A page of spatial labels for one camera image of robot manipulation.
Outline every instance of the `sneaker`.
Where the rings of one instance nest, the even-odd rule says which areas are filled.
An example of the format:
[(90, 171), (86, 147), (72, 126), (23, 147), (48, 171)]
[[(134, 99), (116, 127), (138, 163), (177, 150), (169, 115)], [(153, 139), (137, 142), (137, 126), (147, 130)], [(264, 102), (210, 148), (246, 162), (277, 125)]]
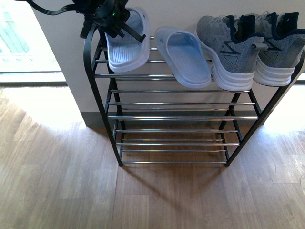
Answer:
[(255, 16), (204, 16), (195, 33), (212, 60), (216, 84), (228, 91), (251, 89), (258, 53), (266, 48), (263, 34), (255, 33)]
[(255, 30), (265, 35), (267, 50), (259, 52), (254, 80), (267, 86), (285, 86), (299, 63), (305, 45), (305, 29), (297, 28), (299, 13), (257, 16)]

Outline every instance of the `shoe rack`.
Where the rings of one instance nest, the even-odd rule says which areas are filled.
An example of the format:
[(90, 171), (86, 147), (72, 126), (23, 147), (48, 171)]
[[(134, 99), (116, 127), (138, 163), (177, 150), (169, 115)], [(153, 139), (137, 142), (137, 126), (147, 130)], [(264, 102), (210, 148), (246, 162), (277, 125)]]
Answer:
[[(92, 47), (95, 32), (100, 36), (100, 40), (96, 47)], [(158, 51), (156, 48), (150, 48), (150, 52)], [(278, 87), (265, 108), (261, 109), (252, 89), (243, 92), (229, 92), (219, 88), (215, 90), (210, 89), (209, 86), (201, 90), (160, 89), (158, 84), (164, 82), (177, 85), (179, 83), (172, 74), (114, 74), (107, 65), (107, 44), (104, 33), (94, 26), (84, 45), (85, 70), (120, 166), (134, 163), (199, 163), (229, 166), (295, 83), (303, 62), (304, 53), (300, 64), (295, 68), (291, 83)], [(154, 64), (153, 68), (159, 68), (161, 65), (166, 65), (166, 62), (158, 59), (148, 60), (146, 64)], [(106, 66), (107, 73), (98, 72), (101, 65)], [(109, 84), (105, 101), (101, 97), (101, 93), (105, 92), (100, 91), (97, 81), (99, 85)], [(142, 89), (137, 86), (139, 82), (151, 85), (151, 88)], [(124, 84), (128, 84), (129, 88), (125, 89)], [(154, 98), (157, 100), (162, 97), (159, 96), (160, 94), (166, 95), (164, 98), (176, 97), (177, 94), (184, 97), (194, 94), (215, 97), (222, 94), (224, 96), (220, 98), (225, 97), (226, 100), (216, 103), (193, 102), (193, 100), (152, 102)], [(137, 101), (126, 101), (131, 95), (134, 95)], [(245, 96), (249, 102), (239, 102), (240, 97)], [(236, 115), (238, 113), (236, 108), (240, 106), (250, 107), (255, 115)], [(245, 121), (251, 122), (246, 132), (241, 128)], [(192, 158), (198, 160), (188, 160), (190, 154)]]

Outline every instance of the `slipper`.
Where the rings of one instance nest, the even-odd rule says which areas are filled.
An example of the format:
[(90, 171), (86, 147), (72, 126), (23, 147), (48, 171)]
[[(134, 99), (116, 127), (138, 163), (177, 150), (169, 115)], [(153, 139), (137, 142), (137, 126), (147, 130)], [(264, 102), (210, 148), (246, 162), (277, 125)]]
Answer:
[(127, 72), (141, 67), (149, 57), (150, 25), (146, 12), (140, 8), (128, 8), (130, 17), (126, 24), (141, 36), (146, 35), (142, 43), (138, 42), (129, 33), (122, 38), (112, 38), (105, 33), (108, 49), (109, 67), (117, 73)]
[(181, 85), (204, 88), (211, 83), (211, 71), (195, 35), (174, 27), (160, 27), (155, 42)]

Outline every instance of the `floor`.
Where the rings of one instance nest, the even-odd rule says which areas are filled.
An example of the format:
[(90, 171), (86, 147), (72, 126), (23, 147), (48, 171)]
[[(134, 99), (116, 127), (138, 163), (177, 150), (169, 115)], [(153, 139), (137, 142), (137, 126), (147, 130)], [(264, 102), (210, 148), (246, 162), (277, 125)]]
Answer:
[(303, 229), (305, 86), (229, 166), (124, 165), (67, 87), (0, 88), (1, 229)]

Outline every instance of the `white wall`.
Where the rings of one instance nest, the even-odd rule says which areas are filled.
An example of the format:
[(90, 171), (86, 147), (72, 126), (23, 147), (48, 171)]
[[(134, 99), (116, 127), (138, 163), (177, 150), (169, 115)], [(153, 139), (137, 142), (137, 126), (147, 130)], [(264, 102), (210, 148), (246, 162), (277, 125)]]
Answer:
[[(62, 6), (72, 3), (71, 0), (39, 0), (36, 2), (49, 10), (58, 10)], [(148, 13), (152, 28), (151, 35), (161, 26), (174, 26), (193, 32), (198, 20), (204, 15), (262, 14), (265, 11), (300, 12), (299, 28), (305, 28), (304, 0), (130, 0), (127, 3), (127, 7), (136, 6), (144, 8)], [(80, 111), (82, 113), (97, 112), (98, 109), (83, 67), (84, 40), (79, 37), (83, 15), (67, 12), (58, 16), (47, 16), (37, 11), (35, 14)], [(106, 84), (99, 83), (99, 85), (102, 91), (108, 88)], [(254, 84), (254, 89), (258, 92), (257, 97), (259, 101), (263, 101), (263, 105), (275, 91), (274, 88), (258, 84)]]

